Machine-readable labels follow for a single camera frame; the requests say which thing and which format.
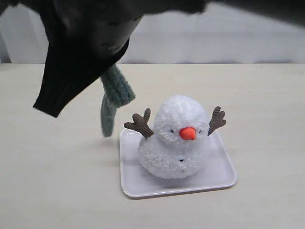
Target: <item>wall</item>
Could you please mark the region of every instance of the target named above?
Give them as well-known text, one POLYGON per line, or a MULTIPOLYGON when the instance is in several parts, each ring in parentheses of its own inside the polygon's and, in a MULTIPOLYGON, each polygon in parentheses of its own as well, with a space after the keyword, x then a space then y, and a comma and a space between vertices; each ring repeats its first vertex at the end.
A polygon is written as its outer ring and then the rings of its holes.
MULTIPOLYGON (((2 62, 44 63, 47 45, 35 13, 19 6, 0 19, 2 62)), ((305 63, 305 29, 212 4, 203 15, 147 16, 120 63, 305 63)))

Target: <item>table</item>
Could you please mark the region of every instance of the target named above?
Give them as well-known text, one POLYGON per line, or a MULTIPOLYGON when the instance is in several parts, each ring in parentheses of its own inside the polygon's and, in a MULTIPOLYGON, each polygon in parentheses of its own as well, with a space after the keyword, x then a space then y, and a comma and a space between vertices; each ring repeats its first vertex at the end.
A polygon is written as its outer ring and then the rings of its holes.
POLYGON ((136 100, 100 128, 96 81, 55 119, 32 108, 42 64, 0 65, 1 229, 302 229, 305 64, 120 65, 136 100), (209 111, 237 170, 226 190, 131 200, 120 188, 118 137, 135 112, 185 94, 209 111))

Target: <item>brown antler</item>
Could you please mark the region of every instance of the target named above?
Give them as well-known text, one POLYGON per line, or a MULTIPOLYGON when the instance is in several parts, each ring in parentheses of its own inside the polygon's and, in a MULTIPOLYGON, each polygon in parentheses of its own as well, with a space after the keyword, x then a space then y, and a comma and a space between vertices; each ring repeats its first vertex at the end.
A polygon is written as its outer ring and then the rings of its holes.
POLYGON ((148 126, 148 120, 151 115, 151 110, 147 108, 142 117, 139 114, 133 114, 133 123, 124 123, 124 127, 130 130, 139 132, 145 139, 153 135, 153 131, 148 126))
POLYGON ((224 120, 224 115, 225 115, 225 112, 220 111, 220 106, 215 107, 212 118, 210 120, 210 129, 208 132, 208 136, 211 133, 213 133, 216 129, 224 126, 227 123, 227 121, 224 120))

